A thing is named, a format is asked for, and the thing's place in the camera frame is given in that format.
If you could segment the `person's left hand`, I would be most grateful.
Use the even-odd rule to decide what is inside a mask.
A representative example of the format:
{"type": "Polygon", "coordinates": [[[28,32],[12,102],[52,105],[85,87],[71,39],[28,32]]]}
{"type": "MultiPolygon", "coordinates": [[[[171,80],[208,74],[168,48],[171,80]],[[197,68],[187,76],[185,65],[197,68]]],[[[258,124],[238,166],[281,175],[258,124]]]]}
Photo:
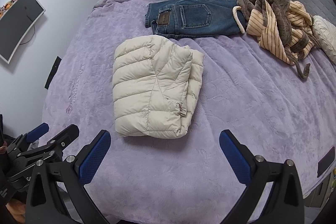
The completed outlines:
{"type": "Polygon", "coordinates": [[[17,223],[26,223],[26,205],[24,203],[19,200],[12,199],[7,203],[6,208],[17,221],[17,223]]]}

